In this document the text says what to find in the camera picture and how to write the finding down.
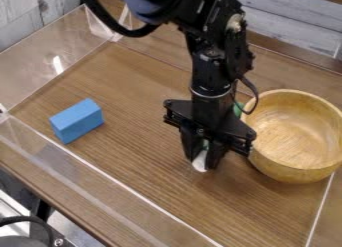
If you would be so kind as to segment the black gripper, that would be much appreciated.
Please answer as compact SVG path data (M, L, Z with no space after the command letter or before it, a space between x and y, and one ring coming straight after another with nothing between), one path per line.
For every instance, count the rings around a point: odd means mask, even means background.
M193 95L190 100L167 99L165 122L180 129L185 156L190 162L205 149L209 140L206 168L216 169L229 150L249 156L256 131L234 113L237 89L221 96Z

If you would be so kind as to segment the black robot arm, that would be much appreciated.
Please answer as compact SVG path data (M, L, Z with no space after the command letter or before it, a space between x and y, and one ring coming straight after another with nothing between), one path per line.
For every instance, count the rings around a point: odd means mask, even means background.
M252 114L237 102L237 87L256 56L249 49L248 22L238 0L125 0L145 23L126 28L99 0L82 0L105 25L121 35L141 38L174 23L185 35L193 61L189 100L165 101L165 122L180 129L185 156L193 166L214 169L230 151L248 156L257 132L240 119Z

